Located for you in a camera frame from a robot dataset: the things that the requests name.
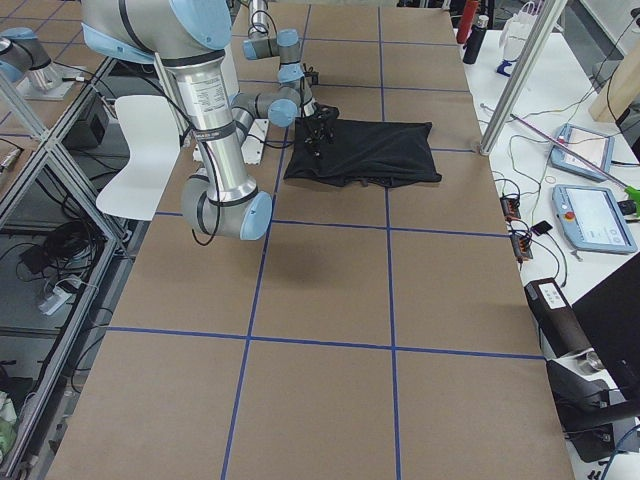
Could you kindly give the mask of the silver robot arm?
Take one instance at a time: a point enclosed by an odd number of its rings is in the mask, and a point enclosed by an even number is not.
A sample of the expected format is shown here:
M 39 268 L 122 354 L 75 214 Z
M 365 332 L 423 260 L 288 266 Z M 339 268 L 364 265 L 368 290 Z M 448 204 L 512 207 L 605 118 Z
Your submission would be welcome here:
M 192 128 L 203 166 L 182 193 L 182 213 L 193 234 L 257 240 L 268 230 L 272 200 L 248 174 L 241 151 L 256 119 L 286 128 L 300 121 L 313 156 L 332 141 L 337 108 L 318 103 L 301 65 L 294 29 L 269 25 L 264 1 L 248 5 L 247 59 L 276 57 L 279 88 L 232 96 L 222 64 L 232 21 L 225 1 L 85 1 L 85 43 L 105 56 L 138 64 L 160 61 L 175 78 L 181 114 Z
M 278 30 L 266 1 L 248 2 L 247 38 L 243 41 L 245 58 L 250 61 L 278 58 L 278 82 L 303 81 L 319 84 L 319 73 L 302 61 L 302 45 L 294 28 Z

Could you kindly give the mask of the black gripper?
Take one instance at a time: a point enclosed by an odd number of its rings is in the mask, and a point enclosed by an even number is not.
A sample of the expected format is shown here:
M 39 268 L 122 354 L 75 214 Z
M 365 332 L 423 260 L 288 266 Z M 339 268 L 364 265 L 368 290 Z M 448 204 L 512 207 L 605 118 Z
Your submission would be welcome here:
M 305 132 L 304 145 L 307 150 L 319 150 L 323 141 L 332 144 L 335 139 L 334 126 L 340 115 L 337 107 L 314 104 L 311 116 L 302 116 Z

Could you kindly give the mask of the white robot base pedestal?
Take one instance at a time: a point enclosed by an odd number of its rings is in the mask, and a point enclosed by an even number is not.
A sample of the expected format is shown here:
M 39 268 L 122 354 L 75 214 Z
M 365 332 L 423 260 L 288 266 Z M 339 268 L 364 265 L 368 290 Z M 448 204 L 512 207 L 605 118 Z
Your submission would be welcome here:
M 266 119 L 251 119 L 235 120 L 234 128 L 239 139 L 239 143 L 242 150 L 242 157 L 244 163 L 247 165 L 259 165 L 263 156 L 263 150 L 266 147 L 266 135 L 269 129 L 269 120 Z M 227 127 L 220 127 L 217 129 L 196 130 L 194 137 L 196 139 L 215 139 L 222 133 L 230 130 Z M 193 150 L 193 161 L 203 164 L 203 156 L 198 146 L 195 146 Z

